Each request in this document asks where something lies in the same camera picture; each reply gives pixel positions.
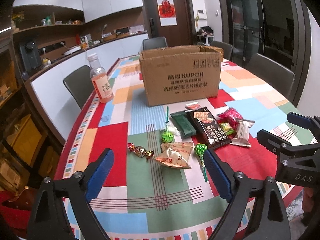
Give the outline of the silver white snack packet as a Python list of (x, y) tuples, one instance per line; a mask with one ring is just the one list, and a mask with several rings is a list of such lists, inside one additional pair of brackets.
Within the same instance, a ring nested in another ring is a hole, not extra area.
[(251, 147), (249, 142), (249, 129), (254, 125), (255, 121), (236, 118), (236, 135), (231, 141), (231, 145)]

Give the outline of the beige snack packet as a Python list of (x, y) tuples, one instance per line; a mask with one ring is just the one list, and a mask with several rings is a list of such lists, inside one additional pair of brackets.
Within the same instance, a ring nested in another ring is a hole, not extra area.
[(191, 169), (191, 166), (188, 164), (189, 157), (190, 155), (169, 148), (155, 157), (154, 160), (170, 168)]
[(193, 149), (193, 143), (192, 142), (170, 142), (170, 143), (161, 144), (162, 152), (169, 148), (175, 151), (190, 155)]

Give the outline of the black coffee machine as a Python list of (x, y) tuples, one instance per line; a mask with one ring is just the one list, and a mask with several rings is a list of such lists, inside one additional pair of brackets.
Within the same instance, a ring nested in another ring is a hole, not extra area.
[(27, 72), (42, 65), (39, 50), (34, 40), (27, 40), (20, 43), (20, 54), (24, 68)]

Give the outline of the white counter cabinet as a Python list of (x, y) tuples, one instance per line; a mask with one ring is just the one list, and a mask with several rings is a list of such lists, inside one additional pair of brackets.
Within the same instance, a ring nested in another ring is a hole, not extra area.
[(138, 54), (148, 38), (148, 33), (142, 33), (100, 44), (56, 62), (25, 83), (36, 109), (58, 141), (65, 143), (93, 90), (87, 57), (97, 54), (101, 66), (109, 71), (117, 59)]

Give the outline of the red fu calendar poster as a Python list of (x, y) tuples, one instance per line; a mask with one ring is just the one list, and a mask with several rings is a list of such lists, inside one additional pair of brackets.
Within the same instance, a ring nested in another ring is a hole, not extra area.
[(177, 25), (174, 0), (157, 0), (157, 7), (161, 27)]

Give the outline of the grey chair left side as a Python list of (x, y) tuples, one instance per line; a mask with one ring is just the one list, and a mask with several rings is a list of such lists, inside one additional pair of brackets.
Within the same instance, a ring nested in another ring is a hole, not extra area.
[(63, 80), (63, 84), (81, 109), (94, 90), (89, 73), (90, 67), (84, 65)]

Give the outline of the grey chair far end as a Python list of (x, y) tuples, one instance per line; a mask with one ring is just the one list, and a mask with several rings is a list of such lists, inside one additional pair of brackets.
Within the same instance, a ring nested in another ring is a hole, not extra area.
[(143, 40), (143, 50), (151, 50), (168, 47), (165, 37), (154, 37)]

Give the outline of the pink drink bottle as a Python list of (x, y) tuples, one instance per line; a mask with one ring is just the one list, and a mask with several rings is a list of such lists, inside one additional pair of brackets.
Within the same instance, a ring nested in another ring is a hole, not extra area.
[(90, 73), (95, 92), (101, 103), (107, 103), (113, 99), (113, 92), (110, 86), (106, 70), (102, 67), (96, 53), (88, 55)]

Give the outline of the small red sachet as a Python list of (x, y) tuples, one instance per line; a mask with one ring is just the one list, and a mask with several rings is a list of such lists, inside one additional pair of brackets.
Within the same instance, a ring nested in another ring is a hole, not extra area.
[(185, 105), (185, 108), (186, 108), (187, 110), (192, 110), (192, 111), (194, 111), (194, 110), (200, 109), (200, 108), (201, 108), (201, 105), (200, 105), (200, 103), (199, 103), (198, 101), (195, 101), (195, 102), (191, 102), (191, 103), (186, 104), (186, 105)]

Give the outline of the dark green snack packet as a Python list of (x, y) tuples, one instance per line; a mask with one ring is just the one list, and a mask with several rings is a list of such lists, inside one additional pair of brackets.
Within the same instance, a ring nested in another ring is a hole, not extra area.
[(171, 118), (175, 127), (179, 130), (181, 137), (189, 138), (196, 135), (196, 129), (189, 121), (185, 111), (171, 113)]

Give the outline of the grey chair right near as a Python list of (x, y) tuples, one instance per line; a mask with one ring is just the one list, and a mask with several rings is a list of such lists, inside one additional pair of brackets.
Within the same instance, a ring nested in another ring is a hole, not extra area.
[(246, 69), (289, 98), (295, 80), (293, 71), (258, 53), (251, 57)]

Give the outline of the grey chair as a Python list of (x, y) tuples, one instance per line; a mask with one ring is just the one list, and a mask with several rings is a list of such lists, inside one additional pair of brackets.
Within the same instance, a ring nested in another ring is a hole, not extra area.
[(295, 80), (293, 71), (258, 53), (251, 57), (246, 69), (289, 98)]
[(231, 44), (219, 41), (212, 41), (210, 44), (212, 47), (215, 47), (216, 50), (222, 53), (222, 57), (231, 61), (233, 56), (233, 46)]
[(63, 84), (81, 109), (94, 90), (89, 73), (90, 67), (84, 65), (63, 80)]

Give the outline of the brown cardboard box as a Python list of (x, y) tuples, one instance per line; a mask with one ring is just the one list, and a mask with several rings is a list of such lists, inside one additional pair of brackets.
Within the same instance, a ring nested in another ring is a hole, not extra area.
[(223, 50), (212, 46), (175, 46), (144, 50), (140, 71), (149, 106), (216, 97)]

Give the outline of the grey chair right far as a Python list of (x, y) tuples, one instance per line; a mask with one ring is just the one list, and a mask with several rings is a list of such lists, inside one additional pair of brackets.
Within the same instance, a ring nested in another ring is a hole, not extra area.
[(233, 56), (233, 46), (231, 44), (219, 41), (212, 41), (210, 44), (212, 47), (215, 47), (216, 50), (222, 53), (222, 57), (231, 61)]

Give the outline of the black glass sliding door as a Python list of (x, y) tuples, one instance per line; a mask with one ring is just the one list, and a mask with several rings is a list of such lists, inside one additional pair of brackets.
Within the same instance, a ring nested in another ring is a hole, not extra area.
[(232, 61), (252, 68), (255, 54), (295, 74), (288, 99), (298, 105), (311, 57), (311, 23), (302, 0), (220, 0), (223, 41)]

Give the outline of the red wrapped candy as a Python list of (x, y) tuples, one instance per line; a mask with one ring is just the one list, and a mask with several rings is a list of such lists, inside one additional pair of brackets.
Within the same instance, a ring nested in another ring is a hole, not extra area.
[(127, 148), (130, 152), (133, 152), (135, 155), (139, 155), (139, 149), (133, 143), (129, 142), (127, 144)]

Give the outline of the green lollipop near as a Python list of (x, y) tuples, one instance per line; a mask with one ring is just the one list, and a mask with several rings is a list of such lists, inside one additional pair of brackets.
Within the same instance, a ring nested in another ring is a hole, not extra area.
[(194, 147), (194, 152), (199, 157), (200, 162), (201, 162), (202, 173), (203, 173), (203, 177), (204, 177), (205, 182), (208, 181), (206, 167), (204, 164), (204, 153), (206, 150), (207, 150), (207, 146), (205, 144), (199, 143)]

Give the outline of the pink snack packet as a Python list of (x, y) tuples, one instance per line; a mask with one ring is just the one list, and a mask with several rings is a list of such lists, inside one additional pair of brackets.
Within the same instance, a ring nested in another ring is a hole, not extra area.
[(234, 108), (230, 107), (225, 112), (217, 115), (222, 121), (230, 124), (232, 129), (236, 129), (238, 126), (238, 119), (243, 119), (243, 116)]

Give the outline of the white shoe rack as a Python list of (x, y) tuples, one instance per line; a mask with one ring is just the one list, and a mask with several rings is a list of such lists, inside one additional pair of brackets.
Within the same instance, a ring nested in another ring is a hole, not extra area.
[(210, 46), (210, 44), (214, 41), (213, 35), (197, 35), (197, 44)]

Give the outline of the dark brown door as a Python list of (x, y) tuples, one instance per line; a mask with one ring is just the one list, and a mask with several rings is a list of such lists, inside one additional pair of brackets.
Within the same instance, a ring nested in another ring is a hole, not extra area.
[(143, 0), (143, 13), (149, 38), (165, 37), (170, 47), (194, 43), (192, 0)]

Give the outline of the black snack bag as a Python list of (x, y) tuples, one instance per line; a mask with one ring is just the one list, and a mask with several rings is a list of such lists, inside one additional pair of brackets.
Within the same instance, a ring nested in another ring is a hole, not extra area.
[(208, 148), (217, 149), (231, 143), (231, 139), (207, 107), (187, 110), (186, 114), (197, 132), (202, 135)]

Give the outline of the wall intercom panel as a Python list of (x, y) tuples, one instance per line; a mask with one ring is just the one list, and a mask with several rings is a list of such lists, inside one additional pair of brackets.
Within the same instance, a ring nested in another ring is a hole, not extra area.
[(206, 20), (207, 19), (206, 11), (203, 9), (198, 9), (197, 10), (197, 17), (199, 18), (199, 20)]

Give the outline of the small green yellow packet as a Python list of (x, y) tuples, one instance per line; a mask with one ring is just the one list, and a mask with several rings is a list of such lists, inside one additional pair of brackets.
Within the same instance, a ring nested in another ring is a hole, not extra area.
[(220, 123), (220, 126), (226, 135), (232, 135), (235, 133), (235, 130), (228, 122), (222, 122)]

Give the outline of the green lollipop far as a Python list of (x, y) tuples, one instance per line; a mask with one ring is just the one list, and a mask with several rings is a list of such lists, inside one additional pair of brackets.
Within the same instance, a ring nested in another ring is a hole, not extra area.
[(169, 107), (167, 106), (165, 129), (161, 135), (161, 140), (163, 143), (171, 143), (174, 139), (174, 135), (169, 131)]

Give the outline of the colourful patterned tablecloth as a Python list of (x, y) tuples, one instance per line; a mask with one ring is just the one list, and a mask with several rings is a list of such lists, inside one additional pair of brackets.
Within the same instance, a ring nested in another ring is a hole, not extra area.
[(201, 121), (215, 152), (234, 171), (252, 179), (274, 176), (276, 155), (261, 146), (261, 129), (293, 145), (316, 142), (288, 122), (295, 107), (262, 79), (223, 60), (217, 97), (148, 106), (137, 56), (118, 59), (108, 72), (114, 98), (92, 95), (65, 143), (56, 179), (67, 179), (96, 161), (114, 156), (91, 207), (111, 239), (207, 239), (227, 202), (221, 198), (197, 150), (203, 132), (186, 136), (185, 124)]

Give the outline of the green lollipop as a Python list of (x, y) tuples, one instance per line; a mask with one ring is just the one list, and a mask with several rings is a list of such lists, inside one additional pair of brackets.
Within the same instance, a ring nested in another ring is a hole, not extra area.
[(204, 177), (205, 182), (208, 181), (206, 167), (204, 164), (204, 153), (206, 150), (207, 150), (207, 146), (205, 144), (199, 143), (194, 147), (194, 152), (199, 157), (200, 162), (201, 162), (202, 173), (203, 173), (203, 177)]
[(161, 135), (161, 140), (163, 143), (171, 143), (174, 139), (174, 135), (169, 131), (169, 107), (167, 106), (165, 129)]

